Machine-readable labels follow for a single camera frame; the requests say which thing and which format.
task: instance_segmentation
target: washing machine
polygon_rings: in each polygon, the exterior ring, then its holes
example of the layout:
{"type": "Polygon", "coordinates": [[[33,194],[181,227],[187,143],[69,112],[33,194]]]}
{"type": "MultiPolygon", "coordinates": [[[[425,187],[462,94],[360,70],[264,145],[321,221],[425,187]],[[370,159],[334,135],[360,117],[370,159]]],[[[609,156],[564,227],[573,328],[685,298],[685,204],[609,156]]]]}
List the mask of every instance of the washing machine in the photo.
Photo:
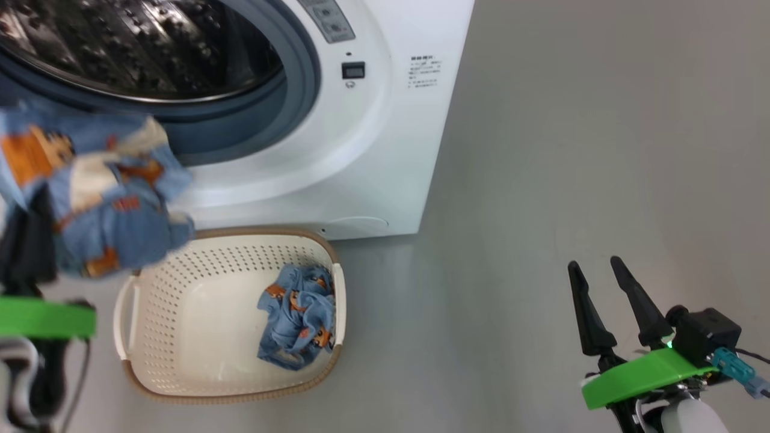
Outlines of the washing machine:
{"type": "Polygon", "coordinates": [[[0,104],[145,112],[198,228],[416,233],[474,0],[0,0],[0,104]]]}

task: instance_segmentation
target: black cable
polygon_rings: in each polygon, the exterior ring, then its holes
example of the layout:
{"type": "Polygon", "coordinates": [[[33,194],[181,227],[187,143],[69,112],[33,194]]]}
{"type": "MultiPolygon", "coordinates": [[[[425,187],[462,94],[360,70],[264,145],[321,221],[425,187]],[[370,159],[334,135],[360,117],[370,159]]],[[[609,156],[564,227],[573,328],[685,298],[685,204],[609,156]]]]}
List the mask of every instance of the black cable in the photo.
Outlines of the black cable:
{"type": "Polygon", "coordinates": [[[69,422],[72,421],[72,416],[75,414],[75,409],[80,402],[80,394],[83,392],[85,385],[85,376],[89,372],[89,364],[91,362],[91,341],[85,341],[85,359],[83,359],[83,366],[80,368],[80,379],[78,380],[78,386],[75,389],[75,393],[72,395],[72,403],[69,404],[69,411],[67,412],[64,423],[62,424],[62,430],[59,433],[67,433],[69,428],[69,422]]]}
{"type": "Polygon", "coordinates": [[[737,349],[737,348],[736,348],[736,349],[735,349],[735,353],[738,353],[738,354],[744,354],[744,355],[746,355],[746,356],[750,356],[750,357],[753,357],[753,358],[755,358],[755,359],[759,359],[759,360],[760,360],[760,361],[762,361],[762,362],[766,362],[766,363],[770,364],[770,359],[768,359],[768,358],[766,358],[766,357],[763,357],[763,356],[762,356],[762,355],[760,355],[760,354],[756,354],[756,353],[754,353],[754,352],[750,352],[750,351],[744,351],[743,349],[737,349]]]}

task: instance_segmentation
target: white laundry basket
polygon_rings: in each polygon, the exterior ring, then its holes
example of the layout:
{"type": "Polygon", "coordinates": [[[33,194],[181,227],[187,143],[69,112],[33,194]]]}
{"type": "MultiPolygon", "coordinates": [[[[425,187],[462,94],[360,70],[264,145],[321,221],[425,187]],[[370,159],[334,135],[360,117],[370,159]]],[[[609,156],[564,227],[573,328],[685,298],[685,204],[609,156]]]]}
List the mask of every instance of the white laundry basket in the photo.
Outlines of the white laundry basket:
{"type": "Polygon", "coordinates": [[[278,398],[308,390],[331,372],[345,338],[345,313],[342,267],[323,238],[291,229],[207,230],[121,289],[115,348],[128,379],[153,400],[227,404],[278,398]],[[287,263],[328,269],[336,300],[332,352],[321,351],[299,371],[256,357],[267,323],[257,300],[287,263]]]}

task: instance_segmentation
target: blue connector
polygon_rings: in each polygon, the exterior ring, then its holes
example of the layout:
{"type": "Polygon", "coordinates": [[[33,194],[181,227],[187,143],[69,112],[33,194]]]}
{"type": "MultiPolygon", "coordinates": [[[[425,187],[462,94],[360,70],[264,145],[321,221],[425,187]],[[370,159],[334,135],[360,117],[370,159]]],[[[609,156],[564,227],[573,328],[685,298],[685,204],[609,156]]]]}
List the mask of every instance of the blue connector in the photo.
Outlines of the blue connector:
{"type": "Polygon", "coordinates": [[[757,371],[751,365],[746,364],[729,349],[720,347],[714,351],[709,361],[722,374],[743,385],[755,400],[764,398],[763,392],[770,392],[770,382],[757,376],[757,371]]]}

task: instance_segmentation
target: blue cloth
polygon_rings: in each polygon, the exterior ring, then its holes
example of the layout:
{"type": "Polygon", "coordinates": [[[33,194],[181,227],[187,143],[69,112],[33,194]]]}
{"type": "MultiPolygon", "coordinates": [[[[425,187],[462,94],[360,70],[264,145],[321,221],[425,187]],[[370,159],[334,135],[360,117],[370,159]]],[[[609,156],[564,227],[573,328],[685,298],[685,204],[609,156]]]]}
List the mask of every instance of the blue cloth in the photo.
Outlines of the blue cloth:
{"type": "Polygon", "coordinates": [[[0,110],[0,194],[26,208],[47,185],[60,270],[102,277],[161,260],[193,237],[166,203],[192,177],[144,115],[0,110]]]}
{"type": "Polygon", "coordinates": [[[324,267],[281,269],[257,307],[268,313],[257,357],[288,370],[312,364],[322,350],[331,351],[334,333],[332,280],[324,267]]]}

